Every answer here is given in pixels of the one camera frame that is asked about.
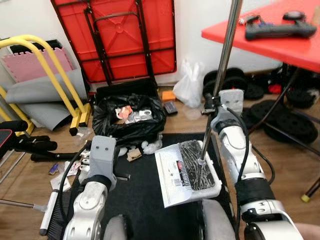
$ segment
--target small box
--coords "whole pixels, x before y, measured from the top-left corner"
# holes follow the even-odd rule
[[[169,102],[169,101],[175,101],[175,100],[176,100],[176,96],[173,91],[163,91],[162,92],[162,101],[164,103]]]
[[[165,109],[166,113],[169,116],[170,115],[175,115],[175,114],[178,113],[178,109],[176,108],[176,106],[175,106],[173,101],[168,101],[163,106],[164,106],[164,109]]]

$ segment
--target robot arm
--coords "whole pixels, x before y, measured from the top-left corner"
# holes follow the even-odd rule
[[[66,226],[63,240],[100,240],[101,221],[105,213],[108,192],[117,183],[114,174],[116,140],[106,136],[95,136],[92,139],[88,178],[73,203],[73,217]],[[105,240],[126,240],[126,227],[123,216],[112,218],[104,235]]]
[[[241,90],[223,90],[219,93],[222,106],[211,127],[219,135],[222,154],[227,161],[239,200],[242,219],[246,222],[246,240],[303,240],[295,224],[276,200],[267,178],[249,144],[249,153],[241,180],[240,168],[246,150],[245,134],[226,106],[241,113],[243,94]]]

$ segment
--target barcode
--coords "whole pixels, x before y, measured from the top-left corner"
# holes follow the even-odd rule
[[[176,187],[181,186],[180,179],[178,179],[178,178],[174,179],[174,185],[175,185]]]

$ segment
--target pink foam mat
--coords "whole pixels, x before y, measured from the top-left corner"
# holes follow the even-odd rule
[[[64,48],[55,48],[53,51],[65,72],[75,69]],[[57,74],[58,70],[52,62],[48,52],[44,49],[41,53],[52,69],[53,74]],[[9,54],[3,56],[2,60],[18,83],[47,76],[36,55],[33,53],[21,52],[20,54]]]

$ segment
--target black trash bag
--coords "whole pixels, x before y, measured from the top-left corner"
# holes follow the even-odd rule
[[[153,119],[129,124],[116,124],[119,119],[115,109],[130,105],[134,112],[151,110]],[[136,146],[143,141],[154,142],[159,132],[163,131],[166,114],[158,97],[146,95],[113,95],[103,98],[97,105],[92,120],[96,135],[116,138],[116,145]]]

